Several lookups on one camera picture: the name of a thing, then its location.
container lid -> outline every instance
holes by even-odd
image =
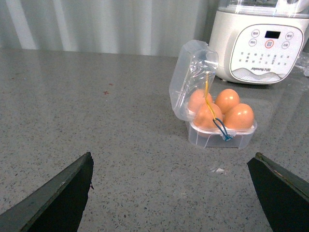
[[[169,85],[170,101],[177,118],[194,119],[187,109],[188,100],[195,90],[205,89],[206,80],[210,89],[217,67],[218,53],[206,42],[191,40],[182,47]]]
[[[278,17],[309,18],[308,0],[220,0],[219,11]]]

yellow string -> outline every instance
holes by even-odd
[[[213,119],[216,120],[216,114],[215,114],[213,108],[211,107],[210,102],[207,99],[207,95],[208,95],[208,77],[209,77],[209,74],[207,72],[206,73],[206,83],[205,83],[205,100],[206,100],[206,104],[207,104],[207,106],[208,106],[208,108],[209,108],[209,110],[210,110],[210,112],[212,114]]]

white curtain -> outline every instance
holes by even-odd
[[[209,41],[216,0],[0,0],[0,47],[178,56]]]

countertop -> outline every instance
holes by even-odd
[[[188,142],[169,98],[177,58],[0,49],[0,213],[90,151],[81,232],[270,232],[247,162],[256,152],[309,181],[309,79],[215,78],[249,99],[245,149]]]

digital display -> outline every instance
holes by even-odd
[[[280,31],[266,31],[265,38],[270,38],[270,39],[277,39],[280,36]]]

